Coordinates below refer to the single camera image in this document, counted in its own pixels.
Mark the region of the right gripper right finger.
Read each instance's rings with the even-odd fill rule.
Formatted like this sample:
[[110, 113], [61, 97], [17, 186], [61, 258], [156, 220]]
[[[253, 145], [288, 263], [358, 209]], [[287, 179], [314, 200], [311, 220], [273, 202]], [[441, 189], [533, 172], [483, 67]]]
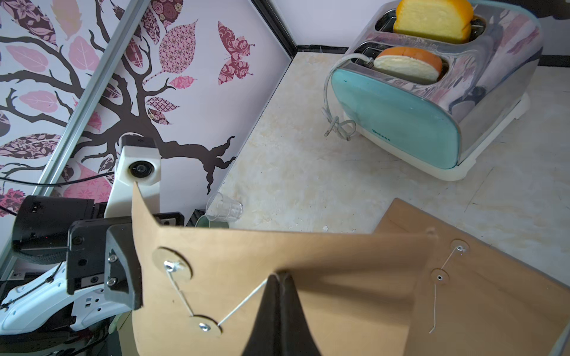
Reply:
[[311, 335], [298, 291], [289, 272], [279, 274], [281, 286], [281, 355], [321, 355]]

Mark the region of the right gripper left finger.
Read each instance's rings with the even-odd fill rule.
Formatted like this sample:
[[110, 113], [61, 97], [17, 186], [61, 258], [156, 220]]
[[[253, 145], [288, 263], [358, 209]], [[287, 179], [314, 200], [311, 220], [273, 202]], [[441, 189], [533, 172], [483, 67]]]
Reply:
[[249, 340], [242, 355], [281, 354], [281, 286], [279, 277], [267, 280]]

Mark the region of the brown file bag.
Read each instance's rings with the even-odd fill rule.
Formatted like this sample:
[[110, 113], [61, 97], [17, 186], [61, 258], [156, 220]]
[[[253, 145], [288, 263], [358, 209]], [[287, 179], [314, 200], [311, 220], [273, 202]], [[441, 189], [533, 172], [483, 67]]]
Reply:
[[140, 355], [402, 355], [433, 232], [160, 225], [133, 191]]
[[395, 199], [377, 231], [439, 240], [418, 280], [407, 355], [569, 353], [569, 288]]

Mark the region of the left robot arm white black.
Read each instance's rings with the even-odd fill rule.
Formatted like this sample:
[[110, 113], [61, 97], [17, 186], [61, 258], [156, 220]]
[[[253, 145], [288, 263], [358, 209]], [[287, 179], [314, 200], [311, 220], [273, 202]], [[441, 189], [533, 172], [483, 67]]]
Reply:
[[73, 355], [108, 336], [111, 320], [142, 306], [132, 206], [26, 197], [13, 253], [49, 270], [1, 293], [3, 355]]

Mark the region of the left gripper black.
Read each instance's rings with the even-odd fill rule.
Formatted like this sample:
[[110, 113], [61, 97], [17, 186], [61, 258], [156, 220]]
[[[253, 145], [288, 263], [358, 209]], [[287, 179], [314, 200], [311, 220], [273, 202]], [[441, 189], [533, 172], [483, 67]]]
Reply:
[[74, 222], [68, 230], [67, 293], [102, 284], [105, 299], [129, 310], [142, 307], [142, 272], [132, 218], [115, 217]]

